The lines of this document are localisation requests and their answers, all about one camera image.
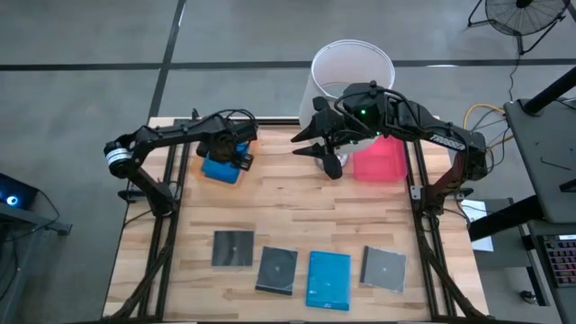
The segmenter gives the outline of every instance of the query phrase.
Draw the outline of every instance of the blue object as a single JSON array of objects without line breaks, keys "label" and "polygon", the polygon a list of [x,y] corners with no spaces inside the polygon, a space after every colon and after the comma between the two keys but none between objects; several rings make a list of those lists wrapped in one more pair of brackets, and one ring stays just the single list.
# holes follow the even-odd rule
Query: blue object
[{"label": "blue object", "polygon": [[6,198],[6,203],[10,206],[15,206],[18,203],[18,198],[16,196],[10,196]]},{"label": "blue object", "polygon": [[310,252],[306,306],[350,310],[350,256]]},{"label": "blue object", "polygon": [[[248,153],[248,144],[241,143],[236,146],[236,151],[244,157]],[[210,179],[222,181],[227,184],[234,185],[240,176],[240,169],[234,167],[230,162],[216,162],[210,160],[210,153],[202,163],[202,172],[204,176]]]}]

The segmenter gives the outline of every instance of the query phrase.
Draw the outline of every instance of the fan stand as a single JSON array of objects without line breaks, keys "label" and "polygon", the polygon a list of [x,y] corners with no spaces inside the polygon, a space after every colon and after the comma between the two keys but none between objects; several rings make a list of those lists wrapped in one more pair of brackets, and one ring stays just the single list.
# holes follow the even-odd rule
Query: fan stand
[{"label": "fan stand", "polygon": [[[485,23],[494,22],[494,21],[491,20],[491,19],[486,19],[486,20],[479,21],[479,22],[473,22],[473,21],[472,21],[472,16],[473,16],[473,14],[476,12],[476,10],[478,9],[478,7],[480,6],[480,3],[481,3],[482,1],[483,1],[483,0],[479,0],[479,1],[478,1],[478,4],[476,4],[476,6],[474,7],[474,9],[473,9],[472,12],[470,13],[470,16],[468,16],[468,27],[473,27],[473,26],[478,26],[478,25],[485,24]],[[521,8],[530,5],[531,2],[532,2],[532,0],[517,0],[518,7],[521,7]],[[514,34],[515,34],[514,36],[516,36],[516,40],[517,40],[517,44],[518,44],[518,53],[519,53],[520,55],[524,55],[524,54],[528,53],[530,50],[532,50],[536,45],[538,45],[538,43],[544,38],[544,36],[546,36],[546,35],[548,34],[548,32],[550,32],[550,31],[552,30],[552,28],[553,28],[558,22],[561,22],[564,18],[565,18],[564,15],[560,15],[560,16],[556,19],[556,21],[554,21],[554,22],[546,29],[546,31],[545,31],[542,35],[540,35],[540,37],[538,38],[538,40],[537,40],[534,44],[532,44],[532,46],[530,46],[529,49],[526,49],[526,50],[524,50],[524,42],[522,41],[522,35],[520,35],[520,33],[518,33],[517,31],[514,31]]]}]

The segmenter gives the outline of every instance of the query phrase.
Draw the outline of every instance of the concrete floor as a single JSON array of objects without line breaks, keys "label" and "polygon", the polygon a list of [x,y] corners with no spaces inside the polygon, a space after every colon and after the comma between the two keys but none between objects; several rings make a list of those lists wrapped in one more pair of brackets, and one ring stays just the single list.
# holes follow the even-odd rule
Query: concrete floor
[{"label": "concrete floor", "polygon": [[[0,65],[160,63],[176,4],[4,0]],[[172,60],[311,60],[319,48],[339,39],[370,41],[396,61],[515,59],[513,38],[490,26],[464,28],[474,5],[474,0],[188,0]],[[482,8],[475,19],[483,19]],[[568,16],[525,55],[541,60],[518,68],[515,98],[534,95],[571,68],[550,65],[550,59],[575,57],[574,32],[576,22]],[[461,124],[472,104],[502,105],[509,99],[512,69],[400,64],[394,88],[443,120]],[[308,73],[303,68],[172,70],[158,114],[244,107],[256,115],[295,115]],[[157,70],[0,72],[0,172],[42,188],[60,208],[62,220],[74,224],[69,237],[47,234],[43,240],[16,322],[100,317],[126,208],[115,195],[125,183],[109,175],[102,149],[107,140],[146,122],[157,81]],[[491,140],[504,128],[500,123],[482,131]],[[506,145],[504,163],[468,185],[478,199],[518,200],[533,193],[514,141]],[[485,272],[481,277],[492,315],[557,321],[553,314],[537,319],[520,310],[526,305],[509,297],[519,288],[502,282],[514,275]]]}]

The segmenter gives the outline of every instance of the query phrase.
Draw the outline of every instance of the white bin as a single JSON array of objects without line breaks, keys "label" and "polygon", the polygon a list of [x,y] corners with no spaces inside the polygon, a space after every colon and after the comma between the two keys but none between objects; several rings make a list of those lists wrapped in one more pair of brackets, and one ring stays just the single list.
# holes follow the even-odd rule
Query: white bin
[{"label": "white bin", "polygon": [[[312,99],[324,96],[330,107],[344,89],[353,83],[375,80],[378,86],[392,89],[394,65],[383,50],[361,40],[338,40],[321,49],[314,60],[304,97],[300,103],[300,126],[308,127],[315,113]],[[346,154],[365,149],[375,139],[361,140],[358,144],[342,146],[337,153]],[[311,140],[323,144],[323,139]]]}]

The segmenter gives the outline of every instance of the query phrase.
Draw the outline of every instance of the wooden table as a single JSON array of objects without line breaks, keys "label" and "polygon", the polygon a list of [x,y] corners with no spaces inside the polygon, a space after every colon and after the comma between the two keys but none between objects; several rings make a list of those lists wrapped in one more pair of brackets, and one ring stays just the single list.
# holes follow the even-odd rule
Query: wooden table
[{"label": "wooden table", "polygon": [[[153,118],[150,125],[167,126],[173,120]],[[406,182],[359,183],[352,177],[351,163],[341,179],[331,181],[312,158],[291,153],[306,145],[290,142],[298,131],[293,126],[261,126],[254,164],[238,187],[199,181],[193,172],[187,173],[165,320],[430,319]],[[422,144],[430,181],[435,182],[451,161],[445,148]],[[189,171],[200,160],[194,157],[194,147],[191,151]],[[154,150],[145,169],[161,178],[166,156],[167,148]],[[418,182],[418,168],[413,170]],[[446,208],[455,209],[454,203],[447,202]],[[146,203],[135,203],[127,219],[147,209]],[[153,223],[151,215],[142,217],[123,231],[104,315],[118,310],[143,276]],[[440,229],[450,275],[474,306],[488,313],[464,219],[446,213],[441,216]],[[253,230],[253,266],[229,271],[212,268],[215,230]],[[408,256],[403,294],[359,284],[365,245]],[[298,250],[293,296],[255,290],[263,246]],[[305,306],[312,250],[352,256],[350,311]],[[446,313],[437,277],[435,288],[441,313]],[[156,295],[152,293],[150,305],[155,304]]]}]

